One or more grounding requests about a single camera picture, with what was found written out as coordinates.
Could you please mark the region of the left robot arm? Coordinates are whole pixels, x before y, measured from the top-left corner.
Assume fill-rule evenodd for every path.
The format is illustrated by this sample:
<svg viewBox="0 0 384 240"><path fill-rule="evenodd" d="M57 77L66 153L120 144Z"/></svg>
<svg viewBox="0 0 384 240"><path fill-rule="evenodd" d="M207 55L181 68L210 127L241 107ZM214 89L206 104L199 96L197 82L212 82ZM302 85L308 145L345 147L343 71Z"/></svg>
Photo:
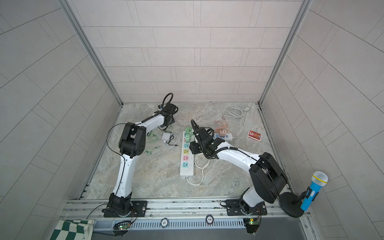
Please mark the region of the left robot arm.
<svg viewBox="0 0 384 240"><path fill-rule="evenodd" d="M124 129L119 141L121 165L117 183L110 194L107 207L102 210L104 217L126 217L133 213L132 184L139 156L145 151L147 134L159 127L168 127L175 122L174 114L178 107L171 103L173 93L167 94L160 108L153 115L137 123L124 123Z"/></svg>

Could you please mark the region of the long multicolour power strip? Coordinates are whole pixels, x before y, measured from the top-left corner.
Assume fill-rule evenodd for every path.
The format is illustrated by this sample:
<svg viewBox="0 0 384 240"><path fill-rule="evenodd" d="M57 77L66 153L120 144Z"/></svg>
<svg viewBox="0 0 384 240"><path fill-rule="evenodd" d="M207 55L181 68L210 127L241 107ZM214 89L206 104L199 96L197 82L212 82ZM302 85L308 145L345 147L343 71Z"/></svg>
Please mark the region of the long multicolour power strip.
<svg viewBox="0 0 384 240"><path fill-rule="evenodd" d="M188 134L186 131L183 131L183 140L182 140L182 151L181 151L181 165L180 165L180 176L183 179L192 177L194 175L194 154L190 150L190 143L185 142L185 134Z"/></svg>

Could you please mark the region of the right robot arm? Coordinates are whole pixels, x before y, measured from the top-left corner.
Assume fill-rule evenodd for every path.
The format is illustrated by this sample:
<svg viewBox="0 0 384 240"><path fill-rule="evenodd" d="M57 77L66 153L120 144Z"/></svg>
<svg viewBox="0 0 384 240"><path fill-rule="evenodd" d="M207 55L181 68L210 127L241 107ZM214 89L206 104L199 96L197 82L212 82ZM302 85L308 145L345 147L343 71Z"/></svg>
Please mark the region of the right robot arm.
<svg viewBox="0 0 384 240"><path fill-rule="evenodd" d="M236 148L223 139L214 139L214 130L200 127L195 120L191 120L196 142L190 144L193 154L203 154L208 160L217 159L227 161L246 172L249 172L253 186L248 188L233 206L245 215L259 211L260 203L273 204L280 198L280 193L288 183L288 178L275 158L265 152L262 155L247 153Z"/></svg>

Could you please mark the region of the pink charger plug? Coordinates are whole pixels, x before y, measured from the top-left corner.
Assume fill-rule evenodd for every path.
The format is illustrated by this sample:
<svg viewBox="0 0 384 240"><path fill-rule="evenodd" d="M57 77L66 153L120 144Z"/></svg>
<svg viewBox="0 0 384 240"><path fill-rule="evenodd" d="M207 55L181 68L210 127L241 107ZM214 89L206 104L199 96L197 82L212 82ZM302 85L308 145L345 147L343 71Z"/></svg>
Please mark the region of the pink charger plug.
<svg viewBox="0 0 384 240"><path fill-rule="evenodd" d="M223 138L227 135L227 131L225 129L216 129L216 133L221 138Z"/></svg>

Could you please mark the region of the short blue power strip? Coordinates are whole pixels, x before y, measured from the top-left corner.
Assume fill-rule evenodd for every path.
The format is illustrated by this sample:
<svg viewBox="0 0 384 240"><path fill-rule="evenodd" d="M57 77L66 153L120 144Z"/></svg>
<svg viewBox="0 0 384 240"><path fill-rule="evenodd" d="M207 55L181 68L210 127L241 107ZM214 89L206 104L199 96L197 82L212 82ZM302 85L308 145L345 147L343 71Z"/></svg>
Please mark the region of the short blue power strip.
<svg viewBox="0 0 384 240"><path fill-rule="evenodd" d="M225 135L224 134L220 135L219 133L215 133L213 138L214 139L220 138L220 139L225 140L226 142L232 142L233 141L233 135L231 133L226 133Z"/></svg>

